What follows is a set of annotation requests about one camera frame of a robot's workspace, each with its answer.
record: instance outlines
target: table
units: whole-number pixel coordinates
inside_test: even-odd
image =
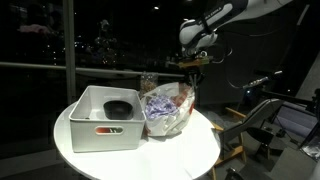
[[[209,171],[219,157],[219,138],[210,121],[197,110],[179,135],[146,137],[136,150],[74,153],[68,118],[74,106],[58,117],[54,141],[62,158],[90,179],[195,179]]]

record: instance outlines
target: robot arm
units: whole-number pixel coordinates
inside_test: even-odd
[[[210,47],[217,39],[215,31],[221,26],[238,20],[252,19],[279,9],[292,0],[226,0],[196,20],[180,26],[179,39],[184,56],[191,56],[199,49]]]

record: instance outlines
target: plastic bag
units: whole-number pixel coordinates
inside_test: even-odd
[[[194,106],[194,91],[190,86],[179,83],[169,83],[158,86],[145,93],[141,99],[142,108],[145,109],[148,97],[165,95],[176,104],[178,112],[175,115],[162,115],[156,119],[147,119],[146,129],[148,136],[174,135],[188,124]]]

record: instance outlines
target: white plastic bin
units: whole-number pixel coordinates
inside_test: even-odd
[[[130,103],[133,118],[108,119],[103,104],[112,100]],[[136,149],[146,121],[136,90],[101,86],[88,86],[69,118],[74,152]]]

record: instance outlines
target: glass window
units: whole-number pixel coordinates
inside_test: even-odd
[[[199,16],[206,1],[89,4],[74,1],[77,66],[180,73],[178,68],[167,68],[181,51],[180,24]]]
[[[62,1],[0,1],[0,158],[54,148],[67,106]]]

